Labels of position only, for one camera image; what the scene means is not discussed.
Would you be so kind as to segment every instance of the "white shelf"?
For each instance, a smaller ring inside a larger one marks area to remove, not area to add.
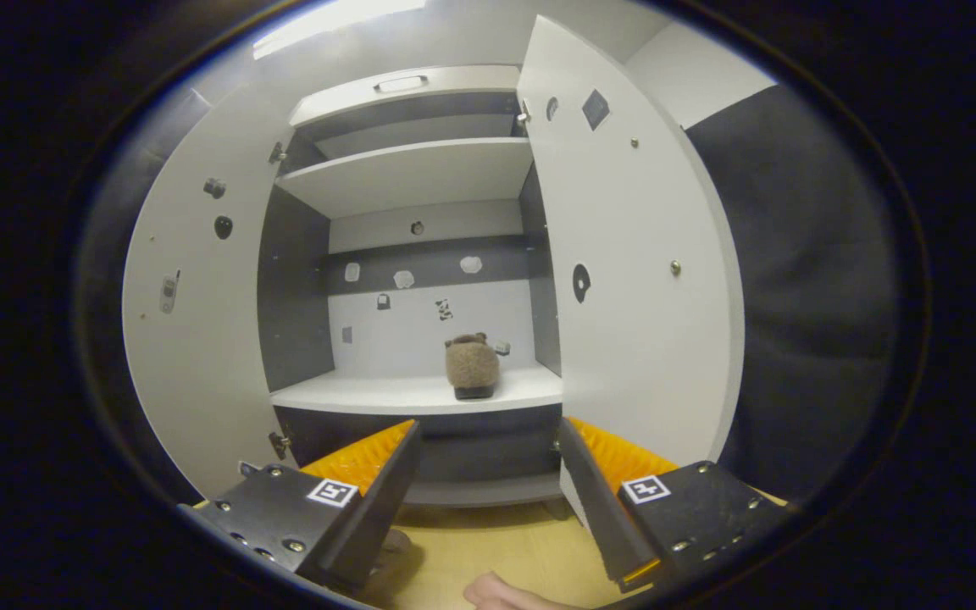
[[[526,138],[406,144],[286,174],[277,186],[328,219],[454,201],[518,198],[532,163]]]
[[[469,65],[423,67],[379,74],[332,86],[304,97],[291,112],[288,124],[303,127],[314,121],[353,109],[410,97],[438,96],[441,93],[514,92],[519,69],[512,65]],[[387,91],[385,86],[399,86]]]
[[[563,400],[563,380],[537,364],[504,370],[492,398],[459,401],[445,375],[401,379],[345,377],[330,371],[275,391],[275,406],[331,413],[455,414],[554,405]]]

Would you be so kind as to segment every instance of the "small object on shelf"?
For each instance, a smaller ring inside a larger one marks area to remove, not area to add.
[[[491,397],[499,381],[499,356],[488,347],[488,335],[459,335],[445,345],[446,381],[454,386],[454,397]]]

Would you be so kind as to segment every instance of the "dark gray wall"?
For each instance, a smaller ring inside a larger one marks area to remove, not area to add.
[[[458,263],[465,256],[480,256],[484,265],[476,274],[466,274]],[[360,279],[345,281],[345,266],[359,263]],[[463,283],[524,280],[530,277],[523,236],[491,236],[454,240],[404,243],[371,247],[329,255],[324,263],[326,292],[358,294],[395,290],[394,274],[411,271],[412,288],[454,286]]]
[[[530,264],[530,305],[534,310],[534,357],[554,374],[562,375],[559,360],[559,323],[555,283],[552,277],[552,251],[545,217],[545,200],[537,179],[537,165],[530,167],[525,185],[518,195],[522,209],[522,231],[526,236],[526,259]]]
[[[322,259],[330,220],[274,187],[258,249],[258,339],[270,391],[334,369]]]
[[[771,86],[688,129],[732,229],[744,374],[719,462],[801,501],[879,404],[896,324],[882,193],[824,119]]]

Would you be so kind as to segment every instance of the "ceiling light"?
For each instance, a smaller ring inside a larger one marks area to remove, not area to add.
[[[255,59],[338,28],[402,11],[423,8],[426,0],[334,0],[283,24],[254,45]]]

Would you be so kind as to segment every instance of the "cabinet shelf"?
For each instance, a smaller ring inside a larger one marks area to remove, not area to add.
[[[275,406],[331,413],[484,413],[554,405],[563,399],[563,380],[537,364],[503,370],[492,398],[459,401],[445,375],[400,379],[346,377],[330,371],[270,395]]]
[[[469,138],[388,147],[306,167],[276,185],[328,219],[456,201],[518,198],[530,172],[526,138]]]

